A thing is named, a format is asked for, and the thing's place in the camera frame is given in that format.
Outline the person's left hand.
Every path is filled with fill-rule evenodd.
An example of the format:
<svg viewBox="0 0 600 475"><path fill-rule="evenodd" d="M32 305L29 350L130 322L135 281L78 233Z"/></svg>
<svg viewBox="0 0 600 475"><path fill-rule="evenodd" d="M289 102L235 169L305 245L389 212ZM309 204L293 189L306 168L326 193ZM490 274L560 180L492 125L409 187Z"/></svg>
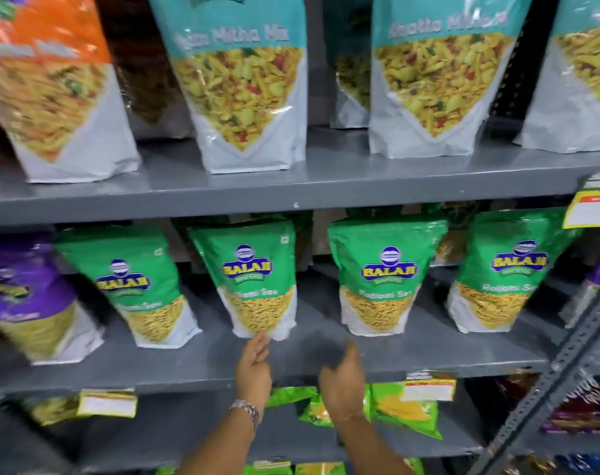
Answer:
<svg viewBox="0 0 600 475"><path fill-rule="evenodd" d="M262 418L272 390L271 369L266 359L258 364L243 364L241 354L235 371L235 386L238 399L255 407Z"/></svg>

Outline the person's right hand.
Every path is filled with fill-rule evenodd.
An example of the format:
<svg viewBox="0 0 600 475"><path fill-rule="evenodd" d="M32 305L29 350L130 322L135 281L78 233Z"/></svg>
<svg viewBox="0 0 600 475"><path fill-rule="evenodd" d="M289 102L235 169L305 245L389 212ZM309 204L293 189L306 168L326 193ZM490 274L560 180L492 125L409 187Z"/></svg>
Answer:
<svg viewBox="0 0 600 475"><path fill-rule="evenodd" d="M318 377L323 403L332 422L348 415L362 414L365 375L361 357L359 366L344 365L344 353L336 367L324 366Z"/></svg>

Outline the person's right forearm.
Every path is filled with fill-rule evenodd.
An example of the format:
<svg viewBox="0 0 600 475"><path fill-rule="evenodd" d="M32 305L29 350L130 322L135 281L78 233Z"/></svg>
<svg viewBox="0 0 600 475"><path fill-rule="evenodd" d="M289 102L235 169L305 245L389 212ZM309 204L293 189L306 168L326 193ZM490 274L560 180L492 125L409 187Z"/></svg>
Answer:
<svg viewBox="0 0 600 475"><path fill-rule="evenodd" d="M362 414L333 419L354 475L415 475Z"/></svg>

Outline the person's left forearm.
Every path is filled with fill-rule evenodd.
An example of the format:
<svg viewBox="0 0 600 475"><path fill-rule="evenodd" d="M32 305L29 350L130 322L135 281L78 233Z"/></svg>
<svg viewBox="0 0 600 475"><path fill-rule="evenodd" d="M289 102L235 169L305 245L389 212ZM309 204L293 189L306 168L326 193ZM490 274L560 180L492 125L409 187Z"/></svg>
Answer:
<svg viewBox="0 0 600 475"><path fill-rule="evenodd" d="M260 421L255 407L237 400L175 475L241 475Z"/></svg>

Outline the lime green snack packet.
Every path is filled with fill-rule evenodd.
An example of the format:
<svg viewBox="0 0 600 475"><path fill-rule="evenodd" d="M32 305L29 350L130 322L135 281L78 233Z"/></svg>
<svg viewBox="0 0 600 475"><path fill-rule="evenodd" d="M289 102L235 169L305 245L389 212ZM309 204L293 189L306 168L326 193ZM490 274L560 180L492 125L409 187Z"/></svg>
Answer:
<svg viewBox="0 0 600 475"><path fill-rule="evenodd" d="M298 463L294 475L346 475L343 462Z"/></svg>
<svg viewBox="0 0 600 475"><path fill-rule="evenodd" d="M265 408L280 407L295 404L297 402L311 399L318 394L315 386L290 386L284 388L273 388Z"/></svg>
<svg viewBox="0 0 600 475"><path fill-rule="evenodd" d="M371 420L408 428L424 436L442 440L437 426L438 402L402 400L404 387L404 382L370 384Z"/></svg>
<svg viewBox="0 0 600 475"><path fill-rule="evenodd" d="M289 460L258 460L247 464L241 475L294 475Z"/></svg>
<svg viewBox="0 0 600 475"><path fill-rule="evenodd" d="M370 420L370 400L371 400L370 386L367 385L365 388L365 394L363 399L363 410L362 413L367 420ZM316 426L323 428L334 428L332 419L326 410L323 399L318 391L312 394L309 398L307 406L304 411L299 415L299 420L311 423Z"/></svg>

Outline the yellow shelf price label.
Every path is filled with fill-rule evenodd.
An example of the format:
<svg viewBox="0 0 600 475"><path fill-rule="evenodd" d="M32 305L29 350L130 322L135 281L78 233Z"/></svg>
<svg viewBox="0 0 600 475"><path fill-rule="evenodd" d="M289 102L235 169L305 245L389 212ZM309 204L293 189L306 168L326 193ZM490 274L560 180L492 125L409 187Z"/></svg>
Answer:
<svg viewBox="0 0 600 475"><path fill-rule="evenodd" d="M402 401L451 402L457 387L455 372L420 370L409 372L403 382Z"/></svg>
<svg viewBox="0 0 600 475"><path fill-rule="evenodd" d="M132 419L137 414L134 391L84 390L78 398L78 417L103 416Z"/></svg>
<svg viewBox="0 0 600 475"><path fill-rule="evenodd" d="M562 228L600 228L600 172L582 183L567 208Z"/></svg>

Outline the grey metal shelf rack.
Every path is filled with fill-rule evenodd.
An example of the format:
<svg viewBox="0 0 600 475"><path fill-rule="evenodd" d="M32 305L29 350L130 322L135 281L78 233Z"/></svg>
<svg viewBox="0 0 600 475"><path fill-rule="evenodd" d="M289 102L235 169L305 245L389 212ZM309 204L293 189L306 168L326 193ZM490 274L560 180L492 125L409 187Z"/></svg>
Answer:
<svg viewBox="0 0 600 475"><path fill-rule="evenodd" d="M206 175L194 141L150 143L141 148L137 174L101 182L36 185L15 167L0 169L0 227L49 222L148 220L158 216L286 211L397 202L509 199L572 194L600 172L600 152L555 154L523 150L480 138L470 157L385 159L371 155L367 135L323 127L309 129L306 163L284 172ZM461 377L544 372L560 350L550 335L561 329L520 315L510 334L462 335L441 314L440 291L425 282L412 331L396 341L360 341L370 381L388 381L420 370L454 371ZM187 293L202 309L202 341L173 354L134 347L122 321L111 320L105 344L85 361L28 367L0 343L0 475L85 475L150 469L176 463L187 445L220 416L229 400L230 374L239 342L210 282ZM27 420L19 396L68 395L82 388L135 388L141 407L130 422L77 422L77 457ZM405 455L422 458L481 455L486 430L476 406L460 388L457 401L441 409L442 441L383 428ZM555 434L545 455L600 454L600 434Z"/></svg>

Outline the pale yellow snack packet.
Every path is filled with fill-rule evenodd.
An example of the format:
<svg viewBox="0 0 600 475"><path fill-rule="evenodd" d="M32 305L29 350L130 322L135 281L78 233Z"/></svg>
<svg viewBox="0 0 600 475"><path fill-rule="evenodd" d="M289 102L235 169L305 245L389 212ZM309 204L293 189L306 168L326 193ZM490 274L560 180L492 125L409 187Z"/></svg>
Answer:
<svg viewBox="0 0 600 475"><path fill-rule="evenodd" d="M76 395L26 398L22 400L21 405L39 426L52 426L78 417L80 397Z"/></svg>

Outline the purple snack packet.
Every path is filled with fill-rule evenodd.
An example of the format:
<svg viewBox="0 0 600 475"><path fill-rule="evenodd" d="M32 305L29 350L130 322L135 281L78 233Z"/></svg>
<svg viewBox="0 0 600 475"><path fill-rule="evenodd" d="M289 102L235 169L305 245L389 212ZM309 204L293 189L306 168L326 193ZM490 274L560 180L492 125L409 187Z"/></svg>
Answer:
<svg viewBox="0 0 600 475"><path fill-rule="evenodd" d="M581 285L573 292L571 298L562 307L560 319L565 323L566 329L574 327L592 301L600 291L600 258L582 281Z"/></svg>
<svg viewBox="0 0 600 475"><path fill-rule="evenodd" d="M0 332L31 365L76 364L104 328L60 271L48 232L0 234Z"/></svg>

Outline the dark maroon snack packets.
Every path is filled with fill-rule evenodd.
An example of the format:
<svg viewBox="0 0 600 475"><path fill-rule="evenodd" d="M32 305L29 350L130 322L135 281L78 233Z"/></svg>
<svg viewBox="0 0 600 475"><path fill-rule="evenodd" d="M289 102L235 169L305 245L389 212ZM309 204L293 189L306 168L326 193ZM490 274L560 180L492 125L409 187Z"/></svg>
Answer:
<svg viewBox="0 0 600 475"><path fill-rule="evenodd" d="M496 387L507 407L514 409L538 378L539 375L533 373L500 377L496 380ZM540 431L553 434L600 434L599 379L587 375L542 423Z"/></svg>

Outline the blue snack packet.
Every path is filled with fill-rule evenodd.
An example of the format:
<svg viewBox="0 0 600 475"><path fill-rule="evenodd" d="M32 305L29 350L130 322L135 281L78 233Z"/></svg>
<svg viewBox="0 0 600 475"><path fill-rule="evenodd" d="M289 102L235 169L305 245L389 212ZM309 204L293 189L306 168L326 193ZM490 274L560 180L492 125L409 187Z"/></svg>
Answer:
<svg viewBox="0 0 600 475"><path fill-rule="evenodd" d="M555 456L555 475L600 475L600 454Z"/></svg>

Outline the teal snack mix packet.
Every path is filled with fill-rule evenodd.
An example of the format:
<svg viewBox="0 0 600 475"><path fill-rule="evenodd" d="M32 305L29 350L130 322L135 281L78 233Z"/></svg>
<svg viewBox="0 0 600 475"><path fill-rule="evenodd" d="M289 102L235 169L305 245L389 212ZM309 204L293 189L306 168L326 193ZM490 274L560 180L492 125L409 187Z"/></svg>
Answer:
<svg viewBox="0 0 600 475"><path fill-rule="evenodd" d="M373 0L323 0L327 61L335 77L330 127L367 128Z"/></svg>
<svg viewBox="0 0 600 475"><path fill-rule="evenodd" d="M148 0L209 174L288 170L308 128L304 0Z"/></svg>
<svg viewBox="0 0 600 475"><path fill-rule="evenodd" d="M600 0L559 0L514 143L563 154L600 151Z"/></svg>
<svg viewBox="0 0 600 475"><path fill-rule="evenodd" d="M470 156L533 0L373 0L370 152Z"/></svg>

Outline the dark brown snack packet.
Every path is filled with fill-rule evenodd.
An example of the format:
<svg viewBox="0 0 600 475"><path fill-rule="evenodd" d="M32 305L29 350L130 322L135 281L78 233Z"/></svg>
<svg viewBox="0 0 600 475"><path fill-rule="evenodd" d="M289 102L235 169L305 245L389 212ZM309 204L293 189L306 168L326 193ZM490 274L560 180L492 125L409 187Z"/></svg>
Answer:
<svg viewBox="0 0 600 475"><path fill-rule="evenodd" d="M185 139L193 124L148 0L95 0L133 136Z"/></svg>

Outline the orange snack packet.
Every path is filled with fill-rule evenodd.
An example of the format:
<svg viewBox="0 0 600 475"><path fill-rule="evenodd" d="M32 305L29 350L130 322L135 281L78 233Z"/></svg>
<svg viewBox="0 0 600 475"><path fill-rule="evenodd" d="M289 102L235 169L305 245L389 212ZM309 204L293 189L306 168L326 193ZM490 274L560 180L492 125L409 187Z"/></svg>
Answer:
<svg viewBox="0 0 600 475"><path fill-rule="evenodd" d="M0 0L0 126L29 183L138 170L94 0Z"/></svg>

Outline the black slotted upright post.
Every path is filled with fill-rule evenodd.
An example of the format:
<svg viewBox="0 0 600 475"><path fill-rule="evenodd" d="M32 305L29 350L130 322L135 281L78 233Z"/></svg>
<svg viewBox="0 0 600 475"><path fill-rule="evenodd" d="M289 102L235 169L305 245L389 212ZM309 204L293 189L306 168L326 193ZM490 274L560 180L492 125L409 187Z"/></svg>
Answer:
<svg viewBox="0 0 600 475"><path fill-rule="evenodd" d="M522 125L542 69L558 3L532 0L489 113L494 125Z"/></svg>

